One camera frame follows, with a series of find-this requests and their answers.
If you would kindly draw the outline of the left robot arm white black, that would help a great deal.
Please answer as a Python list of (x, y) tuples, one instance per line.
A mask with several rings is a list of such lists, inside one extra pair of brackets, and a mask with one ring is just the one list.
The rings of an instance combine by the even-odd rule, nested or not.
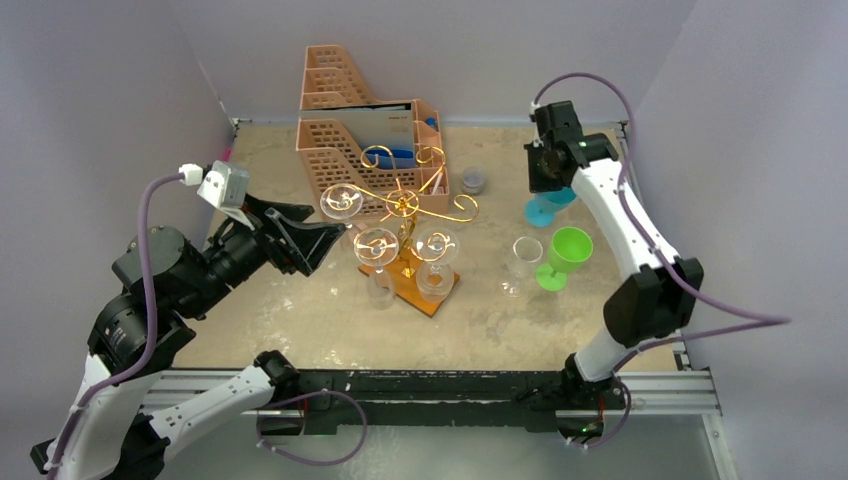
[(31, 458), (51, 479), (152, 479), (187, 446), (233, 417), (269, 404), (292, 405), (299, 372), (278, 351), (260, 353), (222, 385), (151, 414), (142, 402), (206, 314), (265, 264), (310, 275), (344, 234), (341, 223), (312, 222), (313, 208), (247, 197), (243, 221), (227, 219), (204, 250), (177, 229), (148, 232), (156, 294), (149, 329), (138, 245), (113, 263), (122, 292), (97, 316), (84, 380), (61, 434)]

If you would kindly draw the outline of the small clear goblet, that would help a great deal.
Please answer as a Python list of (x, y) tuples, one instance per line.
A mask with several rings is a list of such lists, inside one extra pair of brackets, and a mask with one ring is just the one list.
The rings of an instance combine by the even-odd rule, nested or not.
[(517, 238), (510, 247), (506, 270), (498, 282), (499, 291), (510, 298), (523, 296), (543, 254), (544, 248), (538, 239), (530, 236)]

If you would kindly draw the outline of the tall clear flute glass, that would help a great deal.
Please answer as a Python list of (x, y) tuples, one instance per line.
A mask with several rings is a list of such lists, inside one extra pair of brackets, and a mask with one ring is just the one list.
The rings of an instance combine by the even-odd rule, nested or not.
[(388, 309), (395, 299), (395, 286), (386, 267), (399, 253), (397, 236), (386, 228), (366, 228), (355, 237), (353, 248), (358, 261), (371, 268), (366, 286), (370, 304), (378, 310)]

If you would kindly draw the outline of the blue plastic goblet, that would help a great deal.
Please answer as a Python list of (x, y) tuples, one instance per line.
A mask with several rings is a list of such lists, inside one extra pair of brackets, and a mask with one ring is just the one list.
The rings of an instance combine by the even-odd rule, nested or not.
[(557, 191), (536, 193), (534, 199), (524, 208), (527, 222), (536, 228), (550, 226), (558, 212), (564, 210), (577, 199), (576, 193), (569, 187)]

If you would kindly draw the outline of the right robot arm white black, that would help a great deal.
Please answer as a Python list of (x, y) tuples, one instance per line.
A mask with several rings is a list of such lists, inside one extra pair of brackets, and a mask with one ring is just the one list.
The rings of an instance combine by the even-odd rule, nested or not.
[(622, 278), (603, 306), (603, 326), (564, 368), (564, 399), (584, 407), (629, 354), (688, 324), (704, 272), (697, 259), (680, 257), (659, 233), (610, 139), (585, 134), (571, 102), (534, 104), (529, 117), (536, 128), (524, 147), (530, 191), (571, 189), (600, 227)]

